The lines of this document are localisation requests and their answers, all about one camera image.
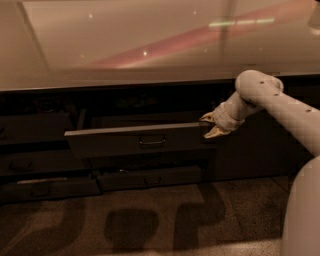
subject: black cabinet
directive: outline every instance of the black cabinet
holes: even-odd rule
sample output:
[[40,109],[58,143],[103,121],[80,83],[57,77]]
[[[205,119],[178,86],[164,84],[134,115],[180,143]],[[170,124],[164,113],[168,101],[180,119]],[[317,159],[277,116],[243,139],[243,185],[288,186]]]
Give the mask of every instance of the black cabinet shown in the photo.
[[266,112],[204,139],[211,126],[199,118],[233,88],[228,80],[3,92],[0,202],[296,172],[310,155]]

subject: closed drawer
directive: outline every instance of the closed drawer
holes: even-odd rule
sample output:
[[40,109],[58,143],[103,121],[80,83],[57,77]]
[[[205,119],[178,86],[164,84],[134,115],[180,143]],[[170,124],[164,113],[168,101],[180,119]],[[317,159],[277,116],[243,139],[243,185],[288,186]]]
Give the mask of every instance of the closed drawer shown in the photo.
[[72,130],[68,113],[0,117],[0,145],[63,140]]
[[65,136],[78,158],[215,148],[203,135],[204,123],[146,125],[68,131]]
[[104,191],[168,186],[200,182],[201,169],[198,166],[155,169],[134,172],[104,173],[97,177],[100,188]]
[[2,203],[101,194],[90,175],[17,181],[0,185],[0,191]]
[[26,175],[85,169],[70,150],[28,152],[0,155],[0,175]]

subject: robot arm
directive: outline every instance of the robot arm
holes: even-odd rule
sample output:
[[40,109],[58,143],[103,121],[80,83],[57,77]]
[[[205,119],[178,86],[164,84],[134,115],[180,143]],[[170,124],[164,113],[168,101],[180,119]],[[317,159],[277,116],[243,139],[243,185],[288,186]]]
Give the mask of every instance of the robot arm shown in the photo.
[[283,93],[282,82],[248,70],[236,79],[236,92],[200,121],[215,124],[205,138],[235,131],[261,109],[273,116],[315,158],[298,173],[289,196],[281,256],[320,255],[320,111]]
[[314,156],[320,155],[320,111],[283,93],[282,82],[248,70],[236,79],[236,92],[200,121],[214,123],[205,138],[237,130],[249,115],[265,109]]

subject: glossy surface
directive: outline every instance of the glossy surface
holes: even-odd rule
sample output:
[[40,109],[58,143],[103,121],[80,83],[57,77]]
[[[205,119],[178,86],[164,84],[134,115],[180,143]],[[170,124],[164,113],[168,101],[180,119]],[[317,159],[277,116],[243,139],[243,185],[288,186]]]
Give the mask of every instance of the glossy surface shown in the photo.
[[0,3],[0,88],[320,73],[313,0]]

